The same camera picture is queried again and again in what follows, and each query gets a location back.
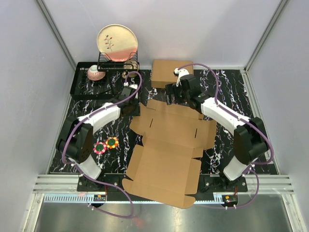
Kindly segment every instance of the cardboard flap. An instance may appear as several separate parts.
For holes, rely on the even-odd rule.
[[[173,115],[182,116],[182,117],[190,117],[194,119],[200,119],[201,117],[201,114],[198,111],[193,110],[188,106],[175,105],[175,104],[167,105],[166,102],[163,102],[163,101],[160,102],[160,101],[156,101],[153,99],[148,100],[147,108],[154,109],[160,112],[166,112],[166,113],[173,114]]]
[[[130,129],[133,130],[136,134],[145,134],[145,131],[150,127],[153,120],[152,112],[154,112],[154,110],[149,109],[141,104],[140,114],[142,116],[133,117],[130,123]]]
[[[196,194],[201,164],[202,162],[200,160],[190,160],[185,194]]]
[[[204,148],[202,148],[202,147],[194,148],[193,152],[192,152],[192,158],[203,157],[203,151],[204,151]]]
[[[157,188],[137,181],[123,179],[122,185],[125,191],[130,194],[143,196],[144,198],[147,198],[149,200],[161,202],[182,209],[189,208],[195,202],[194,197]]]
[[[136,145],[133,150],[133,154],[130,160],[130,165],[126,170],[126,175],[131,179],[134,179],[139,168],[140,160],[142,157],[144,147],[140,145]]]
[[[217,122],[215,120],[200,120],[196,131],[197,144],[201,144],[204,150],[213,148],[216,132]]]
[[[147,136],[147,133],[143,136],[141,140],[144,146],[148,148],[152,148],[152,149],[157,149],[158,152],[163,152],[163,153],[166,153],[167,155],[177,154],[178,156],[185,156],[189,158],[200,158],[203,156],[202,147],[192,149],[192,148],[177,145],[177,144],[171,144],[166,141],[149,138]]]

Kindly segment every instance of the ceramic bowl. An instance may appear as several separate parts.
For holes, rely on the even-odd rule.
[[[99,72],[97,65],[92,65],[87,71],[87,77],[89,80],[98,81],[105,77],[105,72]]]

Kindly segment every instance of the cardboard box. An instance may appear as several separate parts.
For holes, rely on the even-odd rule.
[[[177,77],[173,74],[174,70],[182,65],[192,63],[192,61],[155,59],[151,74],[151,87],[165,88],[165,85],[175,83]],[[190,74],[193,74],[193,66],[188,66],[186,69]]]
[[[203,150],[213,148],[216,121],[199,120],[200,114],[186,106],[149,100],[130,128],[143,135],[136,145],[123,179],[133,195],[179,208],[188,208],[197,192]]]

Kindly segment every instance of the plate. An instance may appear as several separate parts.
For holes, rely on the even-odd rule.
[[[135,34],[127,27],[111,24],[104,27],[97,36],[97,45],[112,61],[126,61],[137,52],[138,42]]]

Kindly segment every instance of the black tray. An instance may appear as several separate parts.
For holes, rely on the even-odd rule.
[[[138,63],[137,52],[130,53],[129,60]],[[98,71],[99,72],[131,72],[137,71],[132,64],[125,64],[125,61],[112,61],[106,53],[99,53],[98,55]]]
[[[78,62],[70,94],[74,100],[108,100],[114,96],[110,73],[98,81],[87,78],[87,70],[97,62]]]

